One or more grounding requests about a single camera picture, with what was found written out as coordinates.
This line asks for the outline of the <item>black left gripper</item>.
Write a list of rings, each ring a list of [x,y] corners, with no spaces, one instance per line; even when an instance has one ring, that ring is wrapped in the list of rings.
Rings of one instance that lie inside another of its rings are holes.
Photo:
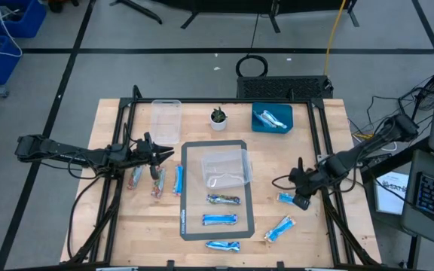
[[[151,177],[154,180],[158,180],[159,174],[158,174],[158,169],[157,169],[157,161],[159,163],[163,163],[166,159],[170,158],[174,154],[173,147],[157,145],[157,151],[168,151],[165,153],[157,154],[155,149],[154,149],[154,142],[151,139],[150,132],[144,133],[144,139],[148,145],[148,152],[149,152],[148,164],[150,166]]]

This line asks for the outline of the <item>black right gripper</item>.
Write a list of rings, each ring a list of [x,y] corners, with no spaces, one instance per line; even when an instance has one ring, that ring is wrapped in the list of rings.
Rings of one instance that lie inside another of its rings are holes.
[[[295,184],[294,204],[306,211],[310,205],[312,190],[310,188],[309,176],[304,170],[304,164],[301,157],[298,158],[298,168],[292,168],[288,176],[289,182]]]

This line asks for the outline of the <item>clear plastic container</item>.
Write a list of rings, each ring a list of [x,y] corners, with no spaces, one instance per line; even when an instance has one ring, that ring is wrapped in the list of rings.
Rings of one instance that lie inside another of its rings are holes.
[[[175,99],[156,99],[151,103],[151,137],[158,145],[180,142],[182,103]]]
[[[252,164],[245,149],[205,154],[201,167],[203,182],[210,190],[243,187],[253,180]]]

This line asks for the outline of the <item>blue plastic bin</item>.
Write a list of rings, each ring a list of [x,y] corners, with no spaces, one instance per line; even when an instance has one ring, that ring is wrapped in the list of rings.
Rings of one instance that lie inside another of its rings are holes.
[[[286,129],[265,126],[257,117],[257,113],[269,111],[276,119],[287,125]],[[267,132],[286,134],[293,127],[293,109],[291,105],[255,102],[252,104],[252,130],[254,132]]]

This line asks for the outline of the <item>dark blue bar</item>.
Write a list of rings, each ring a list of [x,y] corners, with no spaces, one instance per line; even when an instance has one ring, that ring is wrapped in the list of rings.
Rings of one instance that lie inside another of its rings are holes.
[[[241,200],[238,196],[227,196],[223,194],[208,194],[206,201],[211,204],[224,204],[238,206],[241,204]]]

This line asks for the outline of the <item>white pot with succulent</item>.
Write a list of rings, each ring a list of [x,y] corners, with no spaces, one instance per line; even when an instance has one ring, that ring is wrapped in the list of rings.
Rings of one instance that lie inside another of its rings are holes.
[[[221,107],[214,108],[209,117],[210,125],[215,131],[222,131],[225,129],[228,116]]]

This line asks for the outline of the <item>grey-bordered silicone baking mat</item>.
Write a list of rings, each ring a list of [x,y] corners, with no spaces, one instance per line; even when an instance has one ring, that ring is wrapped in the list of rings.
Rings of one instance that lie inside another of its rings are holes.
[[[203,182],[201,159],[205,154],[247,150],[243,140],[186,142],[181,149],[183,165],[183,185],[180,195],[180,236],[185,241],[197,240],[229,240],[247,239],[255,233],[255,222],[252,207],[251,182],[243,187],[232,187],[221,190],[210,190]],[[208,194],[223,194],[238,196],[241,204],[238,206],[211,204],[206,201]],[[235,225],[202,225],[203,215],[238,216]]]

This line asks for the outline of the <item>black perforated computer case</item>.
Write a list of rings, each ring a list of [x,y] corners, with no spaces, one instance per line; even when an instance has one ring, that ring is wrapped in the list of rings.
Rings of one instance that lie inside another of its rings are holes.
[[[240,77],[237,97],[242,99],[312,99],[333,97],[334,87],[323,75]]]

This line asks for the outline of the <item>white paper sheet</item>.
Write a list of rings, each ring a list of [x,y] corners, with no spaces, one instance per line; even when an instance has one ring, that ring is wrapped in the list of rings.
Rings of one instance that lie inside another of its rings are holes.
[[[374,182],[374,201],[377,212],[401,215],[409,176],[398,172],[388,172]]]

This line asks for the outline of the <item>grey desk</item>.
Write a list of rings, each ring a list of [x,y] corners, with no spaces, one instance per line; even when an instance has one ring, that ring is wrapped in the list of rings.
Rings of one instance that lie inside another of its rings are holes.
[[[434,215],[415,205],[417,173],[434,176],[434,155],[415,151],[408,179],[401,225],[404,229],[434,242]]]

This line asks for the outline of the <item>black aluminium table frame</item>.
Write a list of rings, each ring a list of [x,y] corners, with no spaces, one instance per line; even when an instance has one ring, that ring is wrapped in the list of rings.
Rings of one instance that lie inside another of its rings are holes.
[[[250,151],[254,170],[252,204],[255,233],[241,242],[240,252],[215,251],[201,241],[185,241],[179,235],[179,200],[167,181],[163,196],[150,194],[149,174],[142,176],[135,190],[123,190],[118,216],[103,230],[99,243],[89,255],[92,262],[106,261],[112,266],[165,266],[172,260],[177,267],[227,267],[271,269],[279,262],[288,268],[330,267],[335,263],[357,263],[340,230],[329,231],[322,197],[316,195],[308,210],[277,202],[277,189],[271,184],[296,166],[301,157],[305,166],[316,161],[316,149],[345,151],[353,146],[344,103],[326,99],[309,111],[294,104],[294,126],[285,135],[253,132],[251,102],[231,98],[183,99],[182,141],[241,139]],[[225,129],[210,125],[214,108],[228,116]],[[313,144],[319,139],[319,145]],[[296,224],[276,242],[267,242],[265,233],[285,216]]]

